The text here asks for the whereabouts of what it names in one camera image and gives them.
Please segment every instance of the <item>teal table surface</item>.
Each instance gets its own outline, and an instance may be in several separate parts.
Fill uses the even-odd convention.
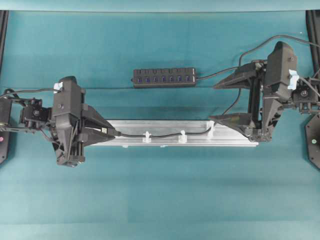
[[[320,8],[319,0],[1,0],[1,10],[65,12],[259,12]]]
[[[206,120],[237,90],[133,89],[136,68],[236,66],[277,34],[308,39],[304,11],[71,13],[11,11],[0,87],[51,88],[74,75],[107,119]],[[283,39],[298,72],[313,73],[308,45]],[[277,41],[245,57],[266,59]],[[25,95],[52,105],[52,93]],[[248,91],[234,112],[245,112]],[[13,109],[17,121],[19,106]],[[308,161],[304,124],[286,110],[258,147],[98,147],[76,168],[56,165],[40,134],[12,134],[0,165],[0,239],[316,240],[320,171]]]

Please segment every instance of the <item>black cable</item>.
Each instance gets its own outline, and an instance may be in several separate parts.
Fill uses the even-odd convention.
[[[4,90],[4,94],[11,93],[14,96],[15,99],[20,99],[18,94],[15,94],[13,92],[14,92],[14,90],[11,89],[11,88],[7,88],[6,90]],[[22,107],[26,106],[26,104],[25,104],[25,102],[23,100],[17,101],[17,103],[19,103]]]
[[[186,132],[185,135],[189,135],[189,136],[200,136],[200,135],[204,135],[206,133],[208,133],[211,130],[211,127],[209,127],[207,130],[203,131],[203,132]],[[176,137],[176,136],[181,136],[181,132],[177,132],[177,133],[171,133],[171,134],[167,134],[167,135],[150,135],[151,139],[164,139],[164,138],[170,138],[170,137]],[[131,135],[131,134],[124,134],[121,133],[120,134],[121,137],[126,137],[126,138],[145,138],[145,135],[142,134],[137,134],[137,135]]]
[[[4,93],[4,94],[0,95],[0,99],[5,98],[10,95],[13,95],[13,94],[28,94],[28,93],[39,93],[39,92],[46,92],[46,91],[60,92],[60,90],[53,89],[53,88],[41,88],[41,89],[37,89],[37,90],[20,90],[20,91],[12,91],[12,92],[8,92],[8,93]]]
[[[213,77],[218,76],[220,74],[224,74],[226,72],[229,72],[229,71],[232,71],[232,70],[236,70],[237,68],[238,68],[237,66],[229,67],[229,68],[226,68],[224,70],[221,70],[221,71],[215,72],[213,74],[210,74],[208,76],[197,77],[196,80],[198,81],[198,80],[210,79],[210,78],[213,78]]]
[[[294,37],[294,36],[289,36],[289,35],[275,35],[275,36],[272,36],[270,38],[268,38],[267,40],[265,40],[263,43],[261,43],[260,45],[258,45],[257,47],[249,50],[249,51],[246,51],[244,53],[241,54],[241,56],[239,57],[239,67],[241,66],[241,62],[242,62],[242,58],[245,56],[245,55],[248,55],[250,53],[253,53],[255,52],[256,50],[260,49],[261,47],[263,47],[264,45],[266,45],[268,42],[270,42],[271,40],[273,39],[280,39],[280,38],[284,38],[284,39],[291,39],[291,40],[295,40],[297,42],[301,42],[301,43],[304,43],[304,44],[309,44],[309,45],[312,45],[312,46],[315,46],[317,48],[320,48],[320,45],[314,43],[314,42],[311,42],[311,41],[307,41],[307,40],[303,40],[301,38],[298,38],[298,37]]]

